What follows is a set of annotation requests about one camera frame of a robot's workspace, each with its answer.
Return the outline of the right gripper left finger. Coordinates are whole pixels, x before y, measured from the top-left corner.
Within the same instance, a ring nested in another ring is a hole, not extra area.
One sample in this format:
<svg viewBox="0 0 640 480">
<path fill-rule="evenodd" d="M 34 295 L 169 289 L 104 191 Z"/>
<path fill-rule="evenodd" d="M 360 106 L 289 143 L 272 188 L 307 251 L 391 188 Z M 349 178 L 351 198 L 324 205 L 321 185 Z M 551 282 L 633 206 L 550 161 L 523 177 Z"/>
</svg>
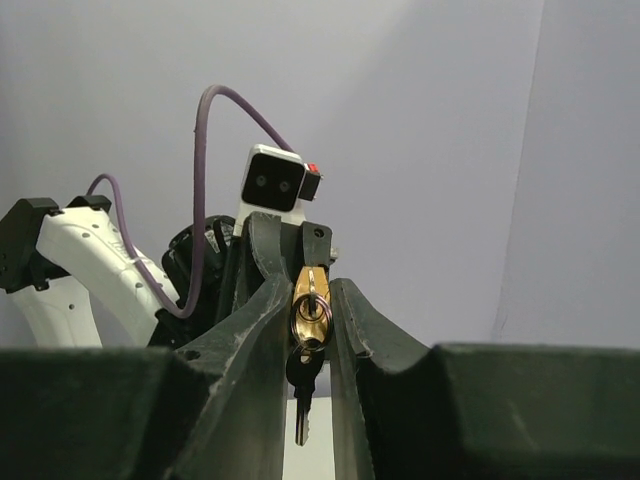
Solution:
<svg viewBox="0 0 640 480">
<path fill-rule="evenodd" d="M 1 353 L 5 479 L 278 479 L 290 282 L 179 350 Z"/>
</svg>

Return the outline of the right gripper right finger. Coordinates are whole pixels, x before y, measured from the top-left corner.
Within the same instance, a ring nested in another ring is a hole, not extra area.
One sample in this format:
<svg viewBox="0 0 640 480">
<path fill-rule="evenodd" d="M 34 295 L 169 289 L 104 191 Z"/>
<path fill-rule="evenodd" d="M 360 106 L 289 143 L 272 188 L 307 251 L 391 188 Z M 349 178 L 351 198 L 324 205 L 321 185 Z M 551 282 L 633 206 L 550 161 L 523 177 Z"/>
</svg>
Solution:
<svg viewBox="0 0 640 480">
<path fill-rule="evenodd" d="M 425 346 L 354 282 L 330 285 L 339 479 L 635 479 L 639 354 Z"/>
</svg>

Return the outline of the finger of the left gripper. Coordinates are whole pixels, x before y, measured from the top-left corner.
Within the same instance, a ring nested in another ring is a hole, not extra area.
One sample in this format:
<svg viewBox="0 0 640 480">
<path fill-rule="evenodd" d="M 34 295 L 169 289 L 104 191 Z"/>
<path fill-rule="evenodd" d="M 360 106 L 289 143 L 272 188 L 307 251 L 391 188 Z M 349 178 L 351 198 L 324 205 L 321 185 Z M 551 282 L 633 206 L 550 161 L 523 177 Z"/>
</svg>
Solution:
<svg viewBox="0 0 640 480">
<path fill-rule="evenodd" d="M 244 306 L 272 275 L 292 279 L 299 227 L 280 216 L 254 212 L 244 222 L 235 268 L 234 309 Z"/>
<path fill-rule="evenodd" d="M 332 264 L 332 230 L 326 225 L 303 222 L 300 233 L 302 265 L 322 267 L 326 273 Z"/>
</svg>

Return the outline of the brass padlock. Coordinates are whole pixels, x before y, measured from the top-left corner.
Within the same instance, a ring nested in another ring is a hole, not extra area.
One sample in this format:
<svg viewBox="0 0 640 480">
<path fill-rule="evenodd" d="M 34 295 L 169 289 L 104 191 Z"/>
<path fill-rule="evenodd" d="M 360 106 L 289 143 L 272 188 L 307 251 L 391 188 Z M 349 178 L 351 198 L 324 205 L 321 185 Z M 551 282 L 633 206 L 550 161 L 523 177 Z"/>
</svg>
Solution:
<svg viewBox="0 0 640 480">
<path fill-rule="evenodd" d="M 327 273 L 321 266 L 304 266 L 293 292 L 290 313 L 293 340 L 309 352 L 327 347 L 333 332 L 333 313 Z"/>
</svg>

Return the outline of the padlock keys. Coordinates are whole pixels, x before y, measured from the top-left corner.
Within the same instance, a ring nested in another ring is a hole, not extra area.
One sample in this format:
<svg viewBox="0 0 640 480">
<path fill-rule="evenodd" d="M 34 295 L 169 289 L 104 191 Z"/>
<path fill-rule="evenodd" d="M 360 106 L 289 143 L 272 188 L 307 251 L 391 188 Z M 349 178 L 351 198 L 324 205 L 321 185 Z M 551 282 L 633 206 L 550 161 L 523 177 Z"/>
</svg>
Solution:
<svg viewBox="0 0 640 480">
<path fill-rule="evenodd" d="M 286 363 L 286 378 L 294 387 L 296 404 L 295 443 L 302 447 L 309 437 L 309 413 L 312 397 L 315 392 L 316 377 L 320 373 L 324 360 L 325 349 L 309 352 L 301 348 L 294 341 L 294 348 Z"/>
</svg>

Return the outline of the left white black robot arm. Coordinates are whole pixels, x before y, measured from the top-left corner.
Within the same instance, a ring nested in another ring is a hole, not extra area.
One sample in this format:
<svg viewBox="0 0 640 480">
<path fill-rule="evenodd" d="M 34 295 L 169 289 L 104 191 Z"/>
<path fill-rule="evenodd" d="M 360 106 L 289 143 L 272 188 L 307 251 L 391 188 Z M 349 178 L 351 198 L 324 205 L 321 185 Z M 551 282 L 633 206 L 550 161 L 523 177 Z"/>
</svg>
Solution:
<svg viewBox="0 0 640 480">
<path fill-rule="evenodd" d="M 191 229 L 170 243 L 160 264 L 125 246 L 102 195 L 60 208 L 48 198 L 21 199 L 1 222 L 1 286 L 24 313 L 41 346 L 101 343 L 90 302 L 99 300 L 138 346 L 179 348 L 243 306 L 270 276 L 294 287 L 291 337 L 310 351 L 333 333 L 329 228 L 251 208 L 241 221 L 205 223 L 205 262 L 198 303 L 185 319 L 161 297 L 184 306 L 192 270 Z"/>
</svg>

